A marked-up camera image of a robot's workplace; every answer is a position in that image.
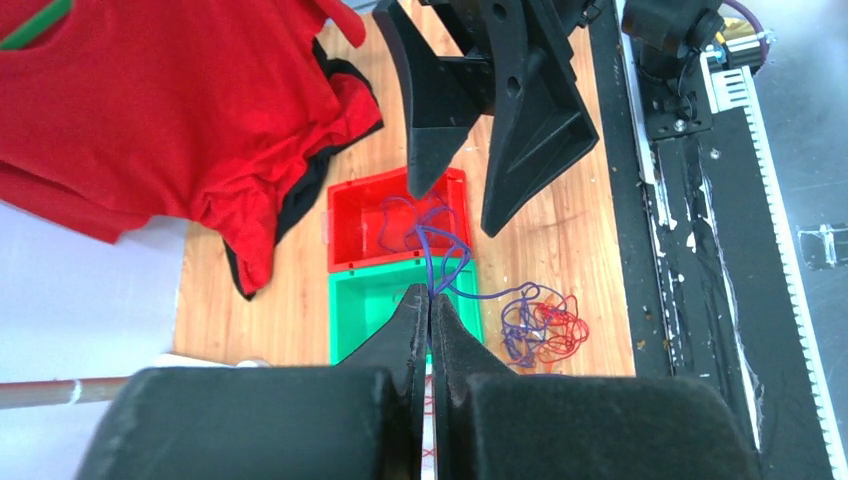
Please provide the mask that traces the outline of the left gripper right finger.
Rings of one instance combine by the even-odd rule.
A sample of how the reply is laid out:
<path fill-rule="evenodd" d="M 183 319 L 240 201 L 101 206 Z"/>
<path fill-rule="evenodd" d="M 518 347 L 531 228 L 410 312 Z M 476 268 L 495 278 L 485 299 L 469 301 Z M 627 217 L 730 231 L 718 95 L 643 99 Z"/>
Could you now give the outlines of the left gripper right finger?
<path fill-rule="evenodd" d="M 758 479 L 717 393 L 675 378 L 521 375 L 433 298 L 441 479 Z"/>

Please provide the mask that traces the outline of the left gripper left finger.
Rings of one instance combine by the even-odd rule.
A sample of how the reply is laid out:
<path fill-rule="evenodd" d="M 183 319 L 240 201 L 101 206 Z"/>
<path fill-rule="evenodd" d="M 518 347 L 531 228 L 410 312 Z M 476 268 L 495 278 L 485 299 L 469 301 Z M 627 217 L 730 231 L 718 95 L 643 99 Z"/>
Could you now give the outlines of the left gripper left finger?
<path fill-rule="evenodd" d="M 162 367 L 134 374 L 81 479 L 417 479 L 429 295 L 327 367 Z"/>

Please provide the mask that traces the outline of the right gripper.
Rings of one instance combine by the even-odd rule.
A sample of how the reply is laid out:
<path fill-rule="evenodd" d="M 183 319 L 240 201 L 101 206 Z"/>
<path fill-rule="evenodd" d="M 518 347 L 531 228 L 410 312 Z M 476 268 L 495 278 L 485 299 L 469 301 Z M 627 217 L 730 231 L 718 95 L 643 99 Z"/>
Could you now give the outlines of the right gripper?
<path fill-rule="evenodd" d="M 373 18 L 398 75 L 408 192 L 420 199 L 482 115 L 494 111 L 481 227 L 496 236 L 537 193 L 588 154 L 599 135 L 571 65 L 572 31 L 601 1 L 423 1 L 459 56 L 438 56 L 398 1 Z"/>

